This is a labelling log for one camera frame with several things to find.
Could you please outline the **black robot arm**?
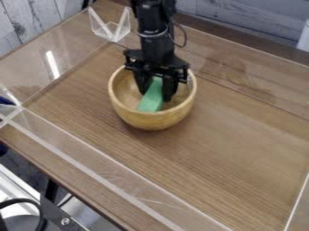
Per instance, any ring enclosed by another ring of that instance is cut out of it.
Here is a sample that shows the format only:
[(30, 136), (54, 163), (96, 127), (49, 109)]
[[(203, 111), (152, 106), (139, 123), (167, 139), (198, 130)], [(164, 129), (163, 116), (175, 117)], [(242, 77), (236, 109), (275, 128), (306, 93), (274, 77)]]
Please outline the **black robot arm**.
[(187, 82), (190, 63), (175, 54), (173, 21), (176, 0), (129, 0), (137, 20), (139, 50), (125, 49), (125, 69), (132, 71), (141, 94), (148, 90), (152, 76), (163, 82), (163, 100), (168, 102), (177, 91), (179, 83)]

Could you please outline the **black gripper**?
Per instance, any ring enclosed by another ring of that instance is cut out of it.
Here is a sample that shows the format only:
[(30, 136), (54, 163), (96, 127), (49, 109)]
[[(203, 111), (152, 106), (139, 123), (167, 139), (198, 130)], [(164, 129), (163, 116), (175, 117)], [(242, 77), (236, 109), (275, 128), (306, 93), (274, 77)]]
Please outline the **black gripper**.
[(139, 32), (139, 49), (125, 49), (125, 68), (132, 71), (137, 89), (141, 94), (152, 84), (152, 75), (163, 77), (161, 94), (168, 102), (177, 91), (179, 82), (186, 82), (190, 64), (175, 54), (177, 44), (173, 33)]

